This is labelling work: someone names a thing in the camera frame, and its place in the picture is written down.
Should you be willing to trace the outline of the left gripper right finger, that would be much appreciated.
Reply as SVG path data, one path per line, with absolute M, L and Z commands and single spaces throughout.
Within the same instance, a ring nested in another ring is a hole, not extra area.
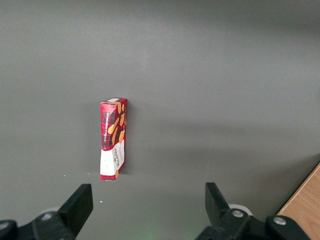
M 197 240 L 308 240 L 296 221 L 287 216 L 270 215 L 260 221 L 238 207 L 227 204 L 214 182 L 205 184 L 205 209 L 211 223 Z

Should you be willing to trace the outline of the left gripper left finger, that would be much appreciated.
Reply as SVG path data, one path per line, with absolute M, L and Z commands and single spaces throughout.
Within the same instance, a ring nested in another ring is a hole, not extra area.
M 81 184 L 58 209 L 46 211 L 18 226 L 13 219 L 0 221 L 2 240 L 75 240 L 93 211 L 92 185 Z

